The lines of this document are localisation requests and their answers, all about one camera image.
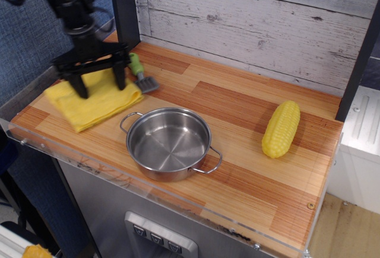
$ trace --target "stainless steel pot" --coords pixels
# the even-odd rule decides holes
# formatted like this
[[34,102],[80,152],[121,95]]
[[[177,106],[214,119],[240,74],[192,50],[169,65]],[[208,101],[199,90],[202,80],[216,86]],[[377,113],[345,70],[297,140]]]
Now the stainless steel pot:
[[[124,121],[141,117],[129,128]],[[211,132],[196,113],[182,108],[161,108],[146,114],[131,113],[120,122],[127,134],[126,147],[138,168],[157,181],[179,181],[196,172],[210,174],[221,164],[221,153],[211,146]],[[218,153],[218,164],[210,171],[200,170],[211,148]]]

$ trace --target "wood grain surface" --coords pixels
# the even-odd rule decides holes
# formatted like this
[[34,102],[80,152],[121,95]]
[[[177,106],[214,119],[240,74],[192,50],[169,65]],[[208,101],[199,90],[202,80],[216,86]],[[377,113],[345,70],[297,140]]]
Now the wood grain surface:
[[[240,238],[260,242],[269,252],[296,257],[307,246],[340,137],[343,124],[334,120],[340,98],[151,44],[140,43],[133,52],[145,75],[160,83],[142,102],[77,134],[41,95],[13,119],[14,134],[32,138],[57,157],[92,164],[112,177],[125,176],[155,198],[223,229],[234,228]],[[289,152],[270,159],[262,153],[261,139],[273,111],[285,100],[300,105],[301,120]],[[221,151],[223,162],[209,175],[152,181],[129,156],[119,124],[131,112],[177,106],[208,123],[211,145]],[[128,119],[125,128],[136,119]],[[202,168],[209,170],[218,160],[210,151]]]
[[326,194],[310,243],[313,258],[377,258],[380,215]]

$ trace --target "white wooden wall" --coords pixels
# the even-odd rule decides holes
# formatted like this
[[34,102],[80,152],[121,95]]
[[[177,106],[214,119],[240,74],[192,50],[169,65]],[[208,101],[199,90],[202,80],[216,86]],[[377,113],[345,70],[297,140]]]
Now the white wooden wall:
[[141,40],[342,96],[378,0],[136,0]]

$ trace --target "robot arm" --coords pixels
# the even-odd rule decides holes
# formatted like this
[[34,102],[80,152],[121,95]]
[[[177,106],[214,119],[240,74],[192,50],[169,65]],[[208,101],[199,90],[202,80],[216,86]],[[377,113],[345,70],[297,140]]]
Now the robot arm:
[[[13,5],[22,5],[25,0],[6,0]],[[81,75],[106,68],[113,68],[120,90],[125,88],[124,68],[129,56],[127,44],[104,43],[96,38],[94,0],[47,0],[57,18],[62,19],[64,32],[71,37],[74,48],[54,59],[60,77],[68,80],[82,98],[88,98]]]

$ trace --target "control panel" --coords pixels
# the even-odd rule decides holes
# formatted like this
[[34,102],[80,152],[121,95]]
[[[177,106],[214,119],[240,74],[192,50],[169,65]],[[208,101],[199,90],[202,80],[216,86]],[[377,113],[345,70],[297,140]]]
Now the control panel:
[[197,244],[179,233],[133,212],[126,212],[125,225],[129,234],[148,239],[183,258],[198,258]]

